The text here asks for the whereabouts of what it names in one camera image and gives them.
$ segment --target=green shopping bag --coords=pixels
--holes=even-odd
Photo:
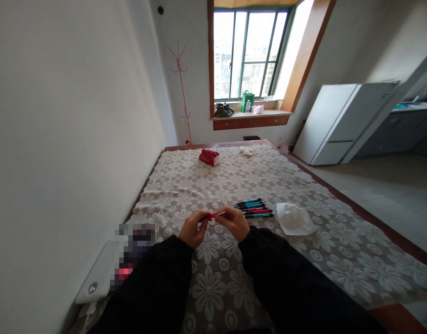
[[[254,105],[254,94],[249,93],[248,90],[245,90],[245,92],[243,93],[243,99],[241,100],[241,112],[246,112],[246,103],[248,101],[251,101],[251,109],[252,109],[252,106]]]

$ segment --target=black jacket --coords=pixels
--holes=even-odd
[[[286,240],[251,226],[239,243],[257,297],[281,333],[387,333]],[[99,333],[179,333],[193,250],[175,236],[153,246],[114,293]]]

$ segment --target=pen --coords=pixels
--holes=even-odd
[[[247,201],[244,201],[244,202],[239,202],[239,203],[237,203],[237,205],[240,205],[240,204],[247,204],[247,203],[252,203],[252,202],[260,202],[261,201],[261,198],[257,198],[257,199],[250,199],[250,200],[247,200]]]
[[[255,218],[255,217],[273,217],[273,213],[261,213],[261,214],[246,214],[246,218]]]
[[[244,215],[247,215],[247,214],[259,214],[259,213],[271,213],[272,212],[272,210],[258,210],[258,211],[243,211],[243,214]]]
[[[252,202],[252,203],[240,203],[240,204],[236,204],[234,205],[235,207],[240,207],[240,206],[249,206],[249,205],[255,205],[258,203],[264,203],[262,200],[259,200],[258,202]]]
[[[241,209],[241,208],[250,208],[250,207],[259,207],[259,206],[265,206],[266,203],[265,202],[258,202],[258,203],[252,203],[252,204],[242,204],[237,206],[237,209]]]
[[[217,214],[217,216],[222,216],[222,215],[224,215],[226,213],[226,211],[224,211],[224,212],[220,212],[219,214]],[[212,218],[214,218],[215,216],[214,216],[214,214],[213,213],[211,213],[209,216],[207,216],[207,217],[202,217],[201,219],[200,219],[200,221],[199,221],[199,223],[202,223],[205,219],[207,219],[207,220],[211,220]]]
[[[259,211],[259,210],[268,210],[269,208],[267,206],[261,206],[258,208],[242,208],[241,211]]]

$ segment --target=red box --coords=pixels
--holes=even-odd
[[[220,162],[221,156],[218,152],[203,149],[200,154],[200,160],[211,166],[216,166]]]

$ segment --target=blue pen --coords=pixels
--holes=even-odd
[[[239,206],[240,204],[247,204],[247,203],[253,203],[253,202],[260,202],[260,201],[261,201],[261,198],[250,199],[250,200],[247,200],[247,201],[244,201],[244,202],[239,202],[239,203],[237,203],[237,205]]]
[[[255,217],[272,217],[274,216],[273,213],[260,213],[260,214],[245,214],[246,218],[255,218]]]
[[[266,205],[264,202],[258,202],[258,203],[240,205],[240,206],[237,207],[237,209],[259,207],[259,206],[264,206],[264,205]]]

